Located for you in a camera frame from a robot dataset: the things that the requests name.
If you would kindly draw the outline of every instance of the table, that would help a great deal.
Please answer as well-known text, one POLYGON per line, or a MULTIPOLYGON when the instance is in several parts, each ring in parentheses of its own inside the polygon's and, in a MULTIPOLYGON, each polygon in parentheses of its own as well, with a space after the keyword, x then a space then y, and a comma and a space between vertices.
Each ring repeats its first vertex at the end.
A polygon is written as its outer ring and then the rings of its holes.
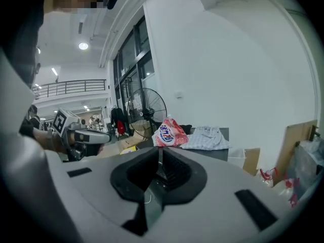
MULTIPOLYGON (((229 141, 229 128, 220 128, 219 129, 223 134, 225 140, 229 141)), ((152 139, 145 140, 136 145, 139 149, 153 147, 152 139)), ((187 151, 194 152, 197 154, 201 154, 204 156, 209 156, 211 158, 227 161, 228 159, 228 149, 222 150, 199 150, 199 149, 186 149, 187 151)))

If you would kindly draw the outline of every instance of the pink packaging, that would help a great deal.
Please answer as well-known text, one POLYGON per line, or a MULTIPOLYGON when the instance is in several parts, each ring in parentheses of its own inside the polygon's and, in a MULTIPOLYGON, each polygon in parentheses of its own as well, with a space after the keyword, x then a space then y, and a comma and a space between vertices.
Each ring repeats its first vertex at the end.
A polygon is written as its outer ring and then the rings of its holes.
POLYGON ((174 119, 166 118, 152 136, 154 146, 170 147, 189 141, 188 136, 174 119))

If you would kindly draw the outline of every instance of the wooden board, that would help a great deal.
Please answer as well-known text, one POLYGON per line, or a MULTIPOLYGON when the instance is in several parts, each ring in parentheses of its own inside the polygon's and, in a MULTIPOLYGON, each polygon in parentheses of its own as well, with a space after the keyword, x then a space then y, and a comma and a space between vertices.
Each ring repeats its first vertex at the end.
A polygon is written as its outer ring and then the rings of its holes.
POLYGON ((278 176, 274 176, 274 185, 284 178, 293 156, 296 142, 308 140, 313 125, 317 125, 317 120, 286 127, 285 137, 283 138, 279 159, 276 164, 278 176))

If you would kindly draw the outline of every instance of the window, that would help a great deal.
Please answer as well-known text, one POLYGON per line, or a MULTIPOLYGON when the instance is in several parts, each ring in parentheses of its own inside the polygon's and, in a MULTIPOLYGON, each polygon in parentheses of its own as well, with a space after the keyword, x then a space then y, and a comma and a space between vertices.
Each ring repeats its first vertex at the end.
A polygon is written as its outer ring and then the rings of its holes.
POLYGON ((152 58, 148 60, 142 67, 142 79, 149 77, 150 75, 154 74, 154 67, 152 58))
POLYGON ((121 58, 122 58, 122 70, 130 66, 130 64, 135 59, 135 37, 134 34, 130 34, 126 43, 121 48, 121 58))
POLYGON ((140 88, 156 90, 155 73, 143 17, 130 32, 113 61, 118 107, 127 111, 127 100, 140 88))
POLYGON ((117 74, 117 57, 113 61, 113 79, 114 79, 114 84, 117 83, 118 81, 118 74, 117 74))
POLYGON ((148 34, 147 34, 147 27, 146 27, 145 20, 142 23, 140 23, 138 29, 140 34, 140 51, 149 50, 150 43, 148 41, 148 34))

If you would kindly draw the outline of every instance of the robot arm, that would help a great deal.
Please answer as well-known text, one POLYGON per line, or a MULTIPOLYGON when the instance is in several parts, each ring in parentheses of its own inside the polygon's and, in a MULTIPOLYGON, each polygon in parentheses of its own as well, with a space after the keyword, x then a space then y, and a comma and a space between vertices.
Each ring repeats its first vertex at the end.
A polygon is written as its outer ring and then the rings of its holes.
POLYGON ((82 124, 81 118, 62 108, 54 118, 53 128, 61 137, 69 161, 79 161, 85 156, 96 155, 100 146, 110 141, 107 133, 88 130, 86 125, 82 124), (75 141, 73 146, 69 143, 71 136, 75 141))

